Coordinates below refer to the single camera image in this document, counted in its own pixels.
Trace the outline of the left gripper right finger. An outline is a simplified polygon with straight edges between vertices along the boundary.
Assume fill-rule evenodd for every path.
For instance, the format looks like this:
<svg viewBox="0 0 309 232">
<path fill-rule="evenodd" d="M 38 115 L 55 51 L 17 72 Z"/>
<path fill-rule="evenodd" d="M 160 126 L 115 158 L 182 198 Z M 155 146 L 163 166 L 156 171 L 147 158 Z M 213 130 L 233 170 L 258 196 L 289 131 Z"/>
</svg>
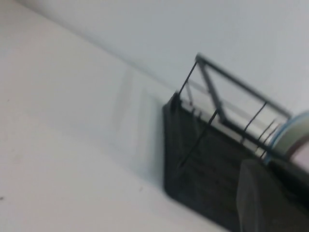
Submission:
<svg viewBox="0 0 309 232">
<path fill-rule="evenodd" d="M 307 232 L 309 230 L 309 174 L 284 161 L 271 161 L 275 180 L 269 210 L 271 232 Z"/>
</svg>

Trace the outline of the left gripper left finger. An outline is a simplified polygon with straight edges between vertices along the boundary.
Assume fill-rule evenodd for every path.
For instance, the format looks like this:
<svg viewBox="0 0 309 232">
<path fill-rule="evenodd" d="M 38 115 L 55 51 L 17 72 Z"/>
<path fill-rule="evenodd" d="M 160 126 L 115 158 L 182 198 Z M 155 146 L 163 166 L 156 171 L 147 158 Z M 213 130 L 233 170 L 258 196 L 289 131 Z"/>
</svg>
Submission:
<svg viewBox="0 0 309 232">
<path fill-rule="evenodd" d="M 237 211 L 242 232 L 265 232 L 263 200 L 272 183 L 268 171 L 258 161 L 246 159 L 241 163 L 237 189 Z"/>
</svg>

